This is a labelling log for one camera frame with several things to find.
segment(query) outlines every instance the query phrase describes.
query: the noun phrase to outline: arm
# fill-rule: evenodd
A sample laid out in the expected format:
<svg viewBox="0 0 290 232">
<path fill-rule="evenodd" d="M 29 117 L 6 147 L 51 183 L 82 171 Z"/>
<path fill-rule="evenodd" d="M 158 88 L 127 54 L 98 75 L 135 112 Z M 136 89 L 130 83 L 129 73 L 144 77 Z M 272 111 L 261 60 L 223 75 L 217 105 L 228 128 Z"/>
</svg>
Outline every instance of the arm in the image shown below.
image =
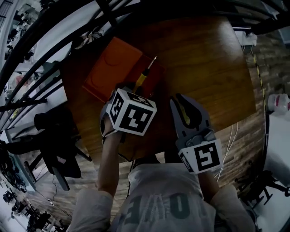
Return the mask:
<svg viewBox="0 0 290 232">
<path fill-rule="evenodd" d="M 226 222 L 231 231 L 255 231 L 255 225 L 237 198 L 236 189 L 232 185 L 219 188 L 209 171 L 198 174 L 198 179 L 204 200 L 216 209 L 217 215 Z"/>
<path fill-rule="evenodd" d="M 110 119 L 105 119 L 104 134 L 111 131 L 113 126 Z M 121 140 L 121 133 L 117 132 L 108 136 L 104 142 L 101 155 L 101 164 L 98 175 L 98 190 L 105 191 L 114 196 L 119 182 L 119 159 L 118 147 Z"/>
<path fill-rule="evenodd" d="M 111 130 L 112 124 L 107 118 L 105 119 L 105 133 Z M 119 181 L 118 145 L 120 140 L 119 133 L 106 138 L 98 174 L 98 191 L 82 189 L 78 194 L 70 226 L 71 232 L 104 232 L 110 227 L 113 196 Z"/>
<path fill-rule="evenodd" d="M 210 171 L 198 174 L 198 179 L 204 200 L 210 203 L 211 199 L 219 191 L 218 183 Z"/>
</svg>

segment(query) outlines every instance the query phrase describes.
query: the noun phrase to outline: white cube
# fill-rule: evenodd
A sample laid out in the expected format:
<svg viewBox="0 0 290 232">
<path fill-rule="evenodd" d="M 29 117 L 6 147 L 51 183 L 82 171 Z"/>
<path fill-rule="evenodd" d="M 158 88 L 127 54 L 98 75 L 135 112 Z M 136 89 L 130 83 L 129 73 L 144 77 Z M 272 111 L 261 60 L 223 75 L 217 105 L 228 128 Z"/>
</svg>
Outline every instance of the white cube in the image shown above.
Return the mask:
<svg viewBox="0 0 290 232">
<path fill-rule="evenodd" d="M 220 139 L 182 148 L 178 155 L 188 171 L 196 174 L 222 166 L 222 144 Z"/>
<path fill-rule="evenodd" d="M 115 130 L 143 136 L 157 108 L 154 101 L 117 89 L 106 112 Z"/>
</svg>

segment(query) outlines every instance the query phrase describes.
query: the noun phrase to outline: screwdriver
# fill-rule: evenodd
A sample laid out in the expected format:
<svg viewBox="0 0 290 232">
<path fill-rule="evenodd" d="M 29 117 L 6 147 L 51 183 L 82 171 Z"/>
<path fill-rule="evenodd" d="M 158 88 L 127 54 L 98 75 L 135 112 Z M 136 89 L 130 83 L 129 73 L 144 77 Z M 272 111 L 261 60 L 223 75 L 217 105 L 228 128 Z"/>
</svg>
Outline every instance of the screwdriver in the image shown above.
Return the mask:
<svg viewBox="0 0 290 232">
<path fill-rule="evenodd" d="M 156 60 L 157 56 L 155 56 L 155 58 L 152 60 L 152 62 L 150 63 L 150 65 L 148 66 L 147 69 L 145 69 L 143 71 L 143 73 L 139 76 L 138 80 L 136 81 L 135 87 L 133 89 L 133 93 L 136 92 L 136 90 L 143 84 L 144 80 L 146 79 L 146 77 L 149 74 L 150 68 L 153 64 L 153 62 Z"/>
</svg>

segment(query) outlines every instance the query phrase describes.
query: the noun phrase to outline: white t-shirt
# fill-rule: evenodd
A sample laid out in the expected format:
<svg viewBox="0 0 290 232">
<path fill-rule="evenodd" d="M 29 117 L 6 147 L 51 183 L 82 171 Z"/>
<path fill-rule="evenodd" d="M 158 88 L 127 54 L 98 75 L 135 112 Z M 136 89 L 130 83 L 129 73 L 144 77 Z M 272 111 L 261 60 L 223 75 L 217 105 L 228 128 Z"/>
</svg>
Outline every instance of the white t-shirt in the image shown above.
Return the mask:
<svg viewBox="0 0 290 232">
<path fill-rule="evenodd" d="M 184 164 L 142 164 L 129 174 L 129 180 L 129 197 L 112 225 L 113 197 L 83 189 L 69 231 L 255 231 L 233 186 L 220 189 L 208 204 L 203 201 L 197 175 L 189 173 Z"/>
</svg>

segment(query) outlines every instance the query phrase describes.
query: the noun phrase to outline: wall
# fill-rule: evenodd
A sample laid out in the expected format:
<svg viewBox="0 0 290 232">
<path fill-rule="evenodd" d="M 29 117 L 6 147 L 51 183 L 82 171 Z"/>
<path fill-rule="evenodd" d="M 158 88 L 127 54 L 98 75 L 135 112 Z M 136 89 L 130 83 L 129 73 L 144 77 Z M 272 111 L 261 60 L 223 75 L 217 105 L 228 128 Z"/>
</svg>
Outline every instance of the wall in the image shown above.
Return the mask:
<svg viewBox="0 0 290 232">
<path fill-rule="evenodd" d="M 280 180 L 285 186 L 290 186 L 290 112 L 285 116 L 280 116 L 276 112 L 270 115 L 268 152 L 265 162 L 265 170 L 270 170 L 273 176 Z M 284 193 L 267 187 L 272 198 L 266 205 L 264 196 L 262 202 L 255 208 L 259 215 L 258 226 L 263 232 L 278 232 L 290 218 L 290 197 L 285 197 Z"/>
<path fill-rule="evenodd" d="M 140 0 L 133 0 L 128 5 L 134 4 L 140 2 Z M 118 9 L 122 3 L 118 4 L 114 10 Z M 64 20 L 59 22 L 57 25 L 55 25 L 50 31 L 48 31 L 38 42 L 37 42 L 37 48 L 35 51 L 34 58 L 35 60 L 39 60 L 45 53 L 47 53 L 54 45 L 56 45 L 58 42 L 60 42 L 62 39 L 64 39 L 66 36 L 77 30 L 78 28 L 82 27 L 86 23 L 89 22 L 89 20 L 92 18 L 92 16 L 95 14 L 95 12 L 100 9 L 99 5 L 96 1 L 93 1 L 82 8 L 78 9 L 77 11 L 73 12 L 71 15 L 66 17 Z M 124 16 L 121 16 L 117 18 L 118 21 L 122 20 Z M 110 23 L 107 23 L 102 27 L 102 30 L 106 32 L 111 27 Z M 70 50 L 72 43 L 69 43 L 64 48 L 59 50 L 56 54 L 54 54 L 50 59 L 48 59 L 48 62 L 53 61 L 61 61 L 65 58 L 67 53 Z"/>
</svg>

